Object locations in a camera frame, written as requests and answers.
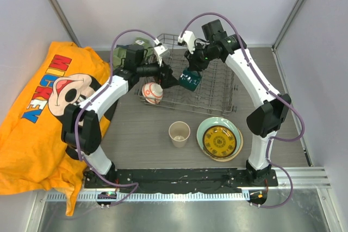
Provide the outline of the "white red patterned bowl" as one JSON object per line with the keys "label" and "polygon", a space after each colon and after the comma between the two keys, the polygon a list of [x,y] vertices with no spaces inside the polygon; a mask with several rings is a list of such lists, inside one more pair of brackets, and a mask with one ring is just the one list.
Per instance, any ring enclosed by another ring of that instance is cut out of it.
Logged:
{"label": "white red patterned bowl", "polygon": [[159,104],[163,98],[163,89],[155,82],[143,85],[141,92],[145,101],[150,104]]}

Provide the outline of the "dark green mug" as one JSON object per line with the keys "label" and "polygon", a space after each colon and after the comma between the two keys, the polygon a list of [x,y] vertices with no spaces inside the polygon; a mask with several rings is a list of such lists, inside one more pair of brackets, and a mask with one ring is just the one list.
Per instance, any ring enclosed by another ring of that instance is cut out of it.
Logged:
{"label": "dark green mug", "polygon": [[185,68],[179,76],[179,86],[194,92],[201,82],[202,76],[198,71],[189,71]]}

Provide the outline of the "beige paper cup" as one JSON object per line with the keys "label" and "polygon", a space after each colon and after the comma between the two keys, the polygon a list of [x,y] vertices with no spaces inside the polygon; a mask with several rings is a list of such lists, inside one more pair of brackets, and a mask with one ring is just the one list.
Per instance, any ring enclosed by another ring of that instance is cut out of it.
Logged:
{"label": "beige paper cup", "polygon": [[182,121],[173,122],[168,129],[169,137],[176,148],[183,148],[191,134],[190,127]]}

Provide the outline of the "light green flower plate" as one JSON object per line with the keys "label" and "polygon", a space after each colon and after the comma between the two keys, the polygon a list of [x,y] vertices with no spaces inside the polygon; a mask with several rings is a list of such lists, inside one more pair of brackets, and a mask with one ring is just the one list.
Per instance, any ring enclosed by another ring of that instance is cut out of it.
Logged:
{"label": "light green flower plate", "polygon": [[204,149],[202,142],[203,135],[212,126],[223,126],[230,129],[236,137],[237,146],[239,145],[241,132],[231,121],[223,117],[210,117],[202,121],[197,129],[196,140],[201,150]]}

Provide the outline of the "yellow patterned small plate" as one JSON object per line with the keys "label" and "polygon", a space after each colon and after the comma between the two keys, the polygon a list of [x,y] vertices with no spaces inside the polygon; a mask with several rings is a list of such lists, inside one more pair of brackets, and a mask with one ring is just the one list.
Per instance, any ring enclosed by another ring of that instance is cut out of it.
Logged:
{"label": "yellow patterned small plate", "polygon": [[227,127],[212,126],[202,138],[203,147],[213,157],[225,158],[232,155],[237,148],[237,140]]}

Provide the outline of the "cream bird painted plate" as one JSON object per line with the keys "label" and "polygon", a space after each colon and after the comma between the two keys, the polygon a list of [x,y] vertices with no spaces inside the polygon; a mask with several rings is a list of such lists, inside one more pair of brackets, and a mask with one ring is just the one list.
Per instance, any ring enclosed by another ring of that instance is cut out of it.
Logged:
{"label": "cream bird painted plate", "polygon": [[202,152],[208,156],[209,158],[211,158],[212,160],[214,161],[217,161],[217,162],[228,162],[228,161],[231,161],[233,160],[234,158],[236,158],[239,153],[241,152],[242,148],[243,148],[243,145],[244,145],[244,138],[242,136],[242,134],[240,134],[240,142],[239,142],[239,145],[237,146],[236,150],[234,151],[233,154],[231,154],[230,156],[227,156],[227,157],[224,157],[224,158],[218,158],[216,156],[212,156],[210,155],[205,149],[202,149]]}

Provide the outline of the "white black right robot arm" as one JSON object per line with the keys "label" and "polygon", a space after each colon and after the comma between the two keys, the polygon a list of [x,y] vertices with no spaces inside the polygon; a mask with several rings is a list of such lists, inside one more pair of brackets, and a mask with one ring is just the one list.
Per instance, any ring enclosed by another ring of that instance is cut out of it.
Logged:
{"label": "white black right robot arm", "polygon": [[183,29],[178,37],[186,45],[189,70],[203,71],[210,61],[220,59],[239,78],[254,105],[246,123],[252,133],[251,154],[246,162],[246,181],[253,186],[263,183],[271,171],[269,154],[272,137],[276,136],[287,113],[291,98],[280,94],[262,74],[246,43],[238,33],[228,35],[220,20],[202,26],[206,44],[196,43],[194,33]]}

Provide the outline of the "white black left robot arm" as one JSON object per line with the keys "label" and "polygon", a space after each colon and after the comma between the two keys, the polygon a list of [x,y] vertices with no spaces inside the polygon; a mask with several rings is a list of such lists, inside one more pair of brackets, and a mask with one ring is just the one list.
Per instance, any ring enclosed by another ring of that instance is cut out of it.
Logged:
{"label": "white black left robot arm", "polygon": [[116,184],[117,171],[101,147],[101,118],[141,77],[155,77],[162,88],[177,85],[171,67],[163,62],[169,50],[157,44],[153,63],[144,61],[144,52],[143,46],[130,45],[121,66],[113,69],[105,84],[79,105],[70,104],[64,110],[62,141],[77,152],[78,159],[96,173],[97,182],[105,188]]}

